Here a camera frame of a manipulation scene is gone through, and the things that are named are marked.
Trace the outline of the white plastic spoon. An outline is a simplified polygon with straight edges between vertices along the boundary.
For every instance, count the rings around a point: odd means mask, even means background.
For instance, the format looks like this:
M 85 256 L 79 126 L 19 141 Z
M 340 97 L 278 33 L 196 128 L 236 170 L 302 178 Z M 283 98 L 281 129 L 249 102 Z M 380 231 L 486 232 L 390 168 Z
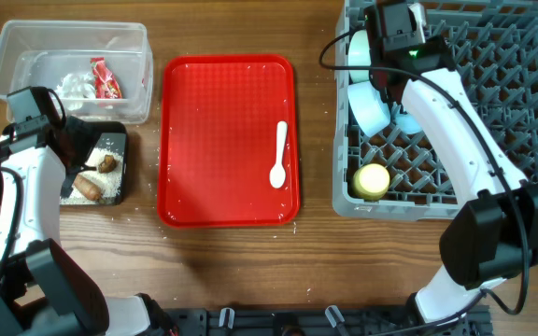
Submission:
M 281 188 L 286 179 L 286 172 L 283 166 L 283 156 L 287 140 L 287 133 L 287 122 L 284 120 L 279 121 L 276 126 L 276 159 L 269 174 L 269 181 L 274 189 Z

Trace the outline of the pile of white rice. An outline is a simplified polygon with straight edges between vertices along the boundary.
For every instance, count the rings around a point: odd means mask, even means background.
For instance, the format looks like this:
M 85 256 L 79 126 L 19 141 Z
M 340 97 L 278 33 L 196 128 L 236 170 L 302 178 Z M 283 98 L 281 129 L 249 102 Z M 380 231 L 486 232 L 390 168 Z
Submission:
M 98 164 L 102 161 L 103 157 L 113 155 L 116 159 L 117 166 L 115 170 L 108 174 L 100 174 L 97 171 Z M 61 205 L 98 205 L 98 204 L 113 204 L 115 203 L 121 194 L 121 184 L 123 179 L 123 157 L 118 153 L 112 151 L 95 148 L 86 164 L 93 167 L 93 170 L 86 170 L 78 175 L 82 175 L 94 184 L 96 184 L 103 192 L 102 198 L 98 202 L 87 200 L 82 194 L 80 194 L 73 186 L 75 177 L 70 178 L 71 184 L 68 189 L 64 189 L 62 196 L 60 197 Z

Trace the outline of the green bowl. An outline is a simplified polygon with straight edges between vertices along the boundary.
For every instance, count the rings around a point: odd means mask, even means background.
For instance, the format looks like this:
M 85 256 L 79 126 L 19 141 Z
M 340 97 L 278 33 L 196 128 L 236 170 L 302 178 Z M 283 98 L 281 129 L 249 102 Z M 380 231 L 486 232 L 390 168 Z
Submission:
M 347 56 L 348 66 L 371 65 L 370 45 L 368 35 L 365 30 L 360 30 L 352 36 L 349 43 Z M 365 82 L 370 78 L 368 70 L 350 70 L 349 75 L 353 83 Z

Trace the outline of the red snack wrapper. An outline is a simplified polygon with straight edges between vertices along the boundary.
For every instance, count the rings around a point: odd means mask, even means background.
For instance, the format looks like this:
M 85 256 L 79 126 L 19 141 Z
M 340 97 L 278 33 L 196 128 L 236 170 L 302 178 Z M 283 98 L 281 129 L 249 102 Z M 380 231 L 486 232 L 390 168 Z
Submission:
M 91 58 L 94 76 L 95 97 L 97 99 L 122 99 L 119 83 L 112 71 L 106 66 L 103 57 Z

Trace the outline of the light blue small bowl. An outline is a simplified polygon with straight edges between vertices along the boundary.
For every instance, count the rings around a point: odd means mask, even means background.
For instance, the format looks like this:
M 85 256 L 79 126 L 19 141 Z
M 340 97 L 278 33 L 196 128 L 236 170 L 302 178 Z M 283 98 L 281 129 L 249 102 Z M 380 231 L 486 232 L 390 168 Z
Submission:
M 389 108 L 370 81 L 349 85 L 347 96 L 354 118 L 366 136 L 372 137 L 390 124 Z

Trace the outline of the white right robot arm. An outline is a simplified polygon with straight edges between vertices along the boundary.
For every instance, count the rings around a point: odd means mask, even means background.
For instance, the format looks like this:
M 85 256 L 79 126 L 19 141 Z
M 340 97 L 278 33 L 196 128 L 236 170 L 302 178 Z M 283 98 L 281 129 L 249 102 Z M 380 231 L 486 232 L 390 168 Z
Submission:
M 418 320 L 436 326 L 459 319 L 507 279 L 520 277 L 521 312 L 538 265 L 538 184 L 502 152 L 474 110 L 449 46 L 430 38 L 405 1 L 364 12 L 372 81 L 426 134 L 452 184 L 460 211 L 439 241 L 442 267 L 411 297 Z

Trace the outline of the yellow plastic cup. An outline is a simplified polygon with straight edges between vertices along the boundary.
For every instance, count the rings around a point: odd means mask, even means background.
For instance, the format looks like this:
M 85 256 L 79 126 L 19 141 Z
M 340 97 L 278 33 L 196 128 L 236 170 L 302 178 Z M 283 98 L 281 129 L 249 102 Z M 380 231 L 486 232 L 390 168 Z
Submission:
M 370 202 L 380 200 L 388 191 L 389 183 L 388 170 L 377 163 L 362 166 L 352 177 L 354 194 Z

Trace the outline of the brown food scrap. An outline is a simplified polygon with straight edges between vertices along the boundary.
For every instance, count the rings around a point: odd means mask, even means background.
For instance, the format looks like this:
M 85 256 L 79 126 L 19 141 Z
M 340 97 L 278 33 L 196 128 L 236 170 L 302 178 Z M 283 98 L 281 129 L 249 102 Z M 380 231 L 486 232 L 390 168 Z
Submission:
M 115 170 L 117 166 L 116 159 L 113 155 L 106 154 L 102 161 L 97 166 L 97 171 L 100 174 L 108 174 Z

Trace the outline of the white tissue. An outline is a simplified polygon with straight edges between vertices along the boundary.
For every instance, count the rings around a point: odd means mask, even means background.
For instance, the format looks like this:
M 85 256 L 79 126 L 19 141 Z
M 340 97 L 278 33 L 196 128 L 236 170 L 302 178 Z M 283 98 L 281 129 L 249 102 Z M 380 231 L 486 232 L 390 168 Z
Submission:
M 69 103 L 64 103 L 64 108 L 68 111 L 75 111 L 82 108 L 83 103 L 78 99 L 95 99 L 94 76 L 92 73 L 68 74 L 62 79 L 55 92 L 61 99 L 69 99 Z

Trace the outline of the light blue plate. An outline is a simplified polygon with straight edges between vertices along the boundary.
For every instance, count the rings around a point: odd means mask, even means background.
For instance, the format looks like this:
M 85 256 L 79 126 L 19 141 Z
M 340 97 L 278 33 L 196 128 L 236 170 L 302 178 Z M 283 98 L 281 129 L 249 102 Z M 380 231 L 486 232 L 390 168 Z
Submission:
M 421 133 L 422 128 L 416 119 L 402 105 L 395 105 L 391 110 L 393 123 L 405 134 Z

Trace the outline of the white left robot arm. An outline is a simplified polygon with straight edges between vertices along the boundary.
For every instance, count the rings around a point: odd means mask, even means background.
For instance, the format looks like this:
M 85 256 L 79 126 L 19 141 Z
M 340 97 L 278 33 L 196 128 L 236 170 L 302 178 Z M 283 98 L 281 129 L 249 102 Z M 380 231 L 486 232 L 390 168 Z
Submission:
M 0 335 L 177 335 L 146 294 L 108 298 L 60 245 L 60 198 L 75 149 L 94 141 L 67 130 L 57 93 L 7 96 L 14 121 L 0 137 Z

